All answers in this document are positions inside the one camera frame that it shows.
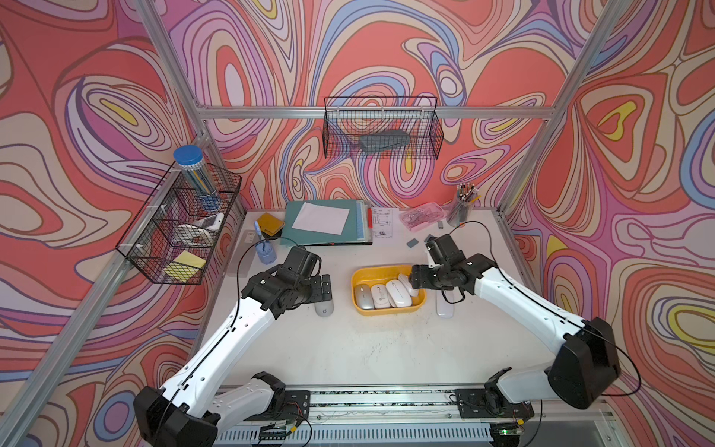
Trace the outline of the grey white mouse with logo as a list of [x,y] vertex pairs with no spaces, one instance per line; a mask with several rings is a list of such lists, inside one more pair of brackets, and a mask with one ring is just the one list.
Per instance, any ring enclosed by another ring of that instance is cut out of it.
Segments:
[[327,318],[333,314],[334,303],[333,299],[327,299],[314,304],[314,309],[319,317]]

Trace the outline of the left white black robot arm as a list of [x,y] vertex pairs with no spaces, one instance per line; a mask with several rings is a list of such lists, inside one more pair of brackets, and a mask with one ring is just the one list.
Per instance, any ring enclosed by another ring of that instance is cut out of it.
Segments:
[[285,260],[250,277],[238,301],[204,346],[161,387],[135,397],[140,435],[151,446],[210,446],[225,430],[251,417],[303,420],[286,402],[286,386],[257,372],[231,391],[219,388],[248,347],[286,312],[333,299],[331,280],[316,253],[293,246]]

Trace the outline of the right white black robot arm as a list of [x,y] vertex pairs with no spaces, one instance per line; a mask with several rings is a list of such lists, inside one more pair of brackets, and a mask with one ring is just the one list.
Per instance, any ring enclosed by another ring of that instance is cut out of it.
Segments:
[[449,235],[428,238],[426,251],[429,264],[411,269],[413,288],[442,294],[457,290],[485,300],[512,316],[555,356],[550,363],[494,374],[484,386],[492,412],[507,404],[553,399],[586,410],[618,380],[621,367],[608,322],[558,309],[486,255],[465,256]]

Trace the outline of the translucent white box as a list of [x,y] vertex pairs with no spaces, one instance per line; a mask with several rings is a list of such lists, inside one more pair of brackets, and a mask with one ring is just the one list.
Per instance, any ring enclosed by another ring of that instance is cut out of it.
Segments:
[[240,234],[234,254],[226,268],[227,275],[247,279],[256,254],[253,244],[257,240],[254,230],[246,230]]

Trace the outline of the silver mouse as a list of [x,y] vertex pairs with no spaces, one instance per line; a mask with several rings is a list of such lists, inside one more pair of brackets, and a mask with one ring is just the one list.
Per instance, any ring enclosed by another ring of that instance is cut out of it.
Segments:
[[355,304],[361,310],[374,310],[372,289],[367,284],[359,284],[354,290]]

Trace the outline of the yellow plastic storage box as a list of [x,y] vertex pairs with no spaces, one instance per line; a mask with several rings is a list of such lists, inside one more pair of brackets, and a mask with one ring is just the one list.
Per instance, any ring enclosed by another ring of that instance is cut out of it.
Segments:
[[415,312],[426,303],[426,292],[410,283],[411,266],[373,266],[351,279],[355,309],[365,317]]

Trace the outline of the pen holder cup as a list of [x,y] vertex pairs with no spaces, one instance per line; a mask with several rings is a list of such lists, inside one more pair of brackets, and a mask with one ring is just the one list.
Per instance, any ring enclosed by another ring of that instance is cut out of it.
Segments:
[[478,199],[477,186],[474,184],[460,184],[447,214],[447,224],[452,227],[458,227],[458,225],[467,221],[467,214]]

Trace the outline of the pink plastic case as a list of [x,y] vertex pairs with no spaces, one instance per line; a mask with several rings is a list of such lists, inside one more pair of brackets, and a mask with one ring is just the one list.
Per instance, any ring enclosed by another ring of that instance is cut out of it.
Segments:
[[411,210],[402,212],[398,219],[411,232],[437,223],[445,217],[445,210],[435,202],[428,202]]

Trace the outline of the green folder stack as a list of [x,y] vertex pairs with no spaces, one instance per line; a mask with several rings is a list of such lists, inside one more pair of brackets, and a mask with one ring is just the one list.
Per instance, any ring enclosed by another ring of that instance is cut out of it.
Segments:
[[291,201],[285,212],[283,246],[372,245],[371,208],[359,199]]

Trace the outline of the white paper sheet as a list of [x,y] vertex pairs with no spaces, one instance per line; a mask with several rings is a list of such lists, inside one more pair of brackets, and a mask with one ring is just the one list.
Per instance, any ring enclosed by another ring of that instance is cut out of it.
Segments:
[[349,216],[348,209],[304,203],[292,228],[330,235],[341,235]]

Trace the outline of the printed paper sheet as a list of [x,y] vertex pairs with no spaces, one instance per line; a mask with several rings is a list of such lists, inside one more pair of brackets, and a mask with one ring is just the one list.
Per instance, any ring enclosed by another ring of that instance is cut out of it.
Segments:
[[393,238],[394,226],[398,217],[398,209],[372,208],[372,238],[388,240]]

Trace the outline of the yellow sticky note pad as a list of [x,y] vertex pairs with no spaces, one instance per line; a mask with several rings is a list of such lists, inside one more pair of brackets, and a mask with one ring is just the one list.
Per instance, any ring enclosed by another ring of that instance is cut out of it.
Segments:
[[202,271],[206,263],[207,261],[203,258],[189,251],[183,251],[164,267],[163,273],[170,279],[188,283],[190,279],[193,279]]

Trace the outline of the grey item in back basket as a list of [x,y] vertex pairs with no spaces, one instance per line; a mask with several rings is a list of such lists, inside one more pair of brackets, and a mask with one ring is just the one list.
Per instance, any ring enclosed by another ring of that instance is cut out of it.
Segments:
[[359,148],[368,155],[400,149],[409,143],[411,135],[404,130],[384,130],[359,137]]

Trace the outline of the blue lid pencil jar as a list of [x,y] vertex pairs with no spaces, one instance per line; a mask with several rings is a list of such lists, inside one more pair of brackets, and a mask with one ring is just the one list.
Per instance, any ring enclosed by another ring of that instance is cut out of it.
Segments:
[[196,145],[184,145],[174,150],[173,158],[202,208],[210,213],[219,212],[222,201],[202,150]]

